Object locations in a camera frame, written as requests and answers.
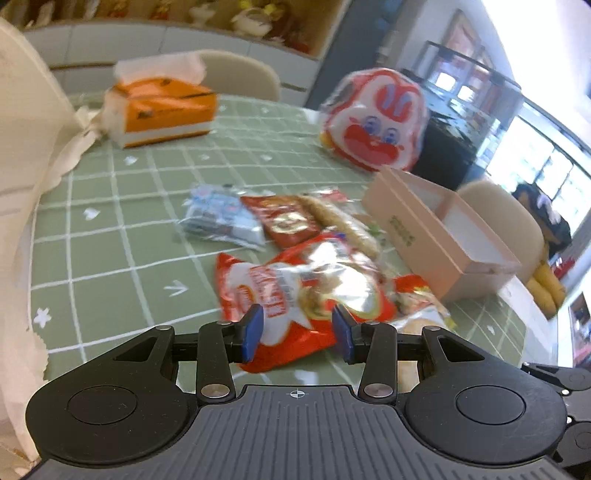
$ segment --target silver screw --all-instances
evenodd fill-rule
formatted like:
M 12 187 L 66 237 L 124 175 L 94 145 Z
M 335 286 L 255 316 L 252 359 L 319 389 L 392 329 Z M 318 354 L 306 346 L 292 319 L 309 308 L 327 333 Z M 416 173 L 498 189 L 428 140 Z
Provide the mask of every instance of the silver screw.
M 230 389 L 221 383 L 210 383 L 201 389 L 201 395 L 207 398 L 223 398 L 230 393 Z
M 385 383 L 370 383 L 366 385 L 363 389 L 366 395 L 369 395 L 373 398 L 385 398 L 389 397 L 394 393 L 394 390 L 390 385 L 386 385 Z

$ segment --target crosshair marking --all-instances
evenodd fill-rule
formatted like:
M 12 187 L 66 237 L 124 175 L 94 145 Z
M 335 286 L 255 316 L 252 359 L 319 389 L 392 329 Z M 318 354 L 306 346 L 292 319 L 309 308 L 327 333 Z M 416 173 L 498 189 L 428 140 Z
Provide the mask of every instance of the crosshair marking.
M 294 390 L 293 392 L 288 393 L 288 395 L 293 398 L 301 398 L 304 395 L 310 395 L 310 394 L 304 393 L 304 392 L 302 392 L 302 390 Z

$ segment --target blue snack package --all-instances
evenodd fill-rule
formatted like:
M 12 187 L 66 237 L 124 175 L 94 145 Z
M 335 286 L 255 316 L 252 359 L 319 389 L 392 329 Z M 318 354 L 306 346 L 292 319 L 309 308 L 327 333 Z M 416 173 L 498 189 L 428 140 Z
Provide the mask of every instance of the blue snack package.
M 232 242 L 262 251 L 262 223 L 240 201 L 232 187 L 198 184 L 191 189 L 187 213 L 180 225 L 187 233 L 208 240 Z

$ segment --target white cloth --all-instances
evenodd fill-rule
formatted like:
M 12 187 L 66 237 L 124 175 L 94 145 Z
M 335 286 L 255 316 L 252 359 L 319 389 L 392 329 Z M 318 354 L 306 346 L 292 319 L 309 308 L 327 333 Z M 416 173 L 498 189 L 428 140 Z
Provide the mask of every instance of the white cloth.
M 47 351 L 29 313 L 30 218 L 97 137 L 24 36 L 0 19 L 0 478 L 38 458 L 25 425 Z

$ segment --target green tablecloth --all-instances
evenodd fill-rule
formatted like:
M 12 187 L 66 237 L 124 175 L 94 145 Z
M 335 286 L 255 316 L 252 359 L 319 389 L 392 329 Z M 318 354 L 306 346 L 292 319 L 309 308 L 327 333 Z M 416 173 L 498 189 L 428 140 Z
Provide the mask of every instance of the green tablecloth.
M 31 318 L 49 350 L 52 379 L 159 323 L 195 332 L 220 316 L 214 264 L 218 252 L 256 263 L 265 252 L 180 235 L 176 222 L 191 184 L 239 184 L 279 194 L 338 186 L 363 196 L 371 176 L 331 158 L 303 111 L 260 100 L 222 97 L 212 132 L 150 147 L 120 150 L 103 140 L 57 188 L 41 198 L 35 224 Z M 395 272 L 408 269 L 387 248 Z M 526 327 L 496 295 L 449 305 L 457 332 L 517 364 Z M 324 351 L 267 374 L 233 366 L 236 386 L 356 386 L 362 366 Z M 178 384 L 194 390 L 195 365 Z

